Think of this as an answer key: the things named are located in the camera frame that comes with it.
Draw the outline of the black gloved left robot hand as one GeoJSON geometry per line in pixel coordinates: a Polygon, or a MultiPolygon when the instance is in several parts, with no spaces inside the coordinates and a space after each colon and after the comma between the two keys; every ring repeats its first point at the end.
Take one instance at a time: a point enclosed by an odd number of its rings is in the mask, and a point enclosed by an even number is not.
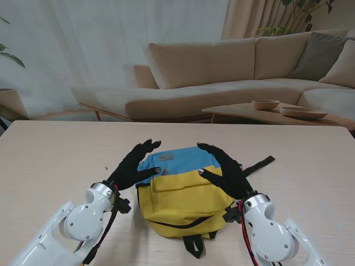
{"type": "Polygon", "coordinates": [[[151,139],[146,140],[142,144],[137,144],[118,164],[107,183],[117,188],[118,191],[130,188],[137,182],[150,178],[153,175],[160,174],[160,167],[153,167],[139,171],[139,163],[145,158],[146,154],[152,152],[161,145],[161,141],[153,142],[151,139]]]}

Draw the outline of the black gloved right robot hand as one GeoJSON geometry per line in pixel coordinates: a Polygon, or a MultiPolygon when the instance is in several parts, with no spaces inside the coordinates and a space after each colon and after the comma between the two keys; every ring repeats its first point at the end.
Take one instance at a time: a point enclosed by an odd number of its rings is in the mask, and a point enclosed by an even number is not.
{"type": "Polygon", "coordinates": [[[240,164],[222,149],[205,143],[197,143],[198,148],[212,154],[220,164],[222,175],[214,174],[204,168],[198,170],[201,177],[222,189],[230,197],[241,200],[253,189],[246,179],[240,164]]]}

